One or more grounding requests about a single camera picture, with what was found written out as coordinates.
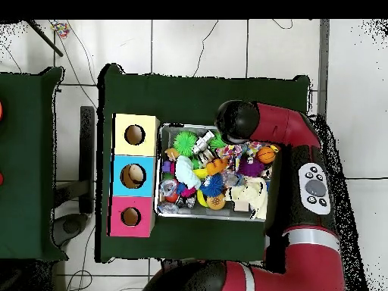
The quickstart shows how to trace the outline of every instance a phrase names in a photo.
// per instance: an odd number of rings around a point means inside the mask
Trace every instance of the round hole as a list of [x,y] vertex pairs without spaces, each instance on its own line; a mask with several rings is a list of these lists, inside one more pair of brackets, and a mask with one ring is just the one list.
[[140,222],[140,212],[137,208],[127,208],[121,212],[121,220],[125,225],[134,227]]
[[131,145],[140,145],[144,142],[146,132],[139,125],[129,125],[125,130],[124,138]]
[[138,189],[146,181],[146,170],[138,164],[128,164],[121,170],[120,180],[128,189]]

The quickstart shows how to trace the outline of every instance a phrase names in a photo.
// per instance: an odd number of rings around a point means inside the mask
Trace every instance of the white control panel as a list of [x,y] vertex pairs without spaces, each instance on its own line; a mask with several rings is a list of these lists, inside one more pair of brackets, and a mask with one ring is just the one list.
[[319,215],[330,213],[327,179],[318,164],[307,163],[299,168],[299,185],[305,208]]

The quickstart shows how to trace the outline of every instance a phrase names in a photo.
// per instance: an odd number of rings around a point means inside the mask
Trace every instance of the floor tile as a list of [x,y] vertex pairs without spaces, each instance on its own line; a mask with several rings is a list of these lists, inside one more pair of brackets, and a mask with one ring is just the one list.
[[[293,27],[281,29],[272,19],[249,20],[248,77],[291,80],[308,75],[318,89],[319,19],[292,19]],[[276,19],[291,27],[290,19]]]
[[327,123],[346,177],[388,177],[388,47],[361,22],[330,20]]
[[[36,20],[41,30],[51,40],[53,32],[48,20]],[[0,25],[0,71],[38,74],[54,64],[51,47],[33,30],[27,22]]]
[[[71,276],[56,277],[55,290],[67,291]],[[88,276],[83,278],[82,287],[86,287],[91,279]],[[80,291],[142,291],[147,284],[147,277],[92,277],[90,286]],[[80,286],[80,277],[72,279],[69,290],[78,289]]]
[[[190,76],[217,20],[154,20],[153,72]],[[197,77],[244,78],[246,20],[219,20],[204,41]]]
[[[150,73],[150,20],[69,20],[69,22],[73,30],[66,39],[62,39],[63,44],[57,35],[57,44],[60,50],[63,50],[63,45],[66,48],[78,80],[82,84],[97,83],[99,72],[107,63],[119,64],[128,74]],[[56,64],[65,67],[67,71],[64,83],[78,83],[65,53],[64,57],[57,57]]]
[[69,257],[68,261],[59,262],[56,267],[56,274],[74,274],[82,269],[83,258],[87,240],[89,243],[86,249],[85,268],[92,275],[143,275],[148,276],[149,262],[148,259],[127,260],[116,258],[111,263],[96,263],[94,259],[95,249],[95,216],[89,220],[86,229],[76,238],[72,239],[64,251]]
[[388,291],[388,180],[348,180],[358,246],[370,291]]
[[[98,106],[96,87],[83,86],[95,106]],[[57,114],[57,180],[78,180],[80,160],[80,108],[92,103],[81,86],[59,86],[56,92]]]

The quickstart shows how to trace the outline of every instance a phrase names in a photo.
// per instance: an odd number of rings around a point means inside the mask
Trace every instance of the dark green surface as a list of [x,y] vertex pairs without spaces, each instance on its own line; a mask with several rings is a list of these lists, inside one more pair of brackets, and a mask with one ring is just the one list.
[[149,238],[107,236],[112,113],[155,115],[161,123],[212,125],[218,106],[231,99],[257,100],[306,112],[308,85],[304,76],[297,80],[226,80],[126,75],[116,64],[105,67],[99,77],[101,107],[105,95],[100,259],[254,261],[261,260],[264,250],[264,225],[258,222],[157,217]]
[[51,239],[52,98],[62,68],[40,75],[0,73],[0,258],[61,260]]

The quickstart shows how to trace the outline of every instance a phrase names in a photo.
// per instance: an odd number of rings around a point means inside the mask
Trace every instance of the green spiky ball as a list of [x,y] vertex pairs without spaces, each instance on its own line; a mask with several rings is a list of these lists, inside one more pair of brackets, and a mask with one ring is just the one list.
[[213,133],[214,138],[210,141],[209,145],[212,151],[215,149],[222,149],[227,144],[224,143],[224,141],[221,138],[221,134],[219,132]]
[[188,158],[192,155],[192,147],[196,144],[197,136],[191,132],[180,132],[174,140],[174,148]]

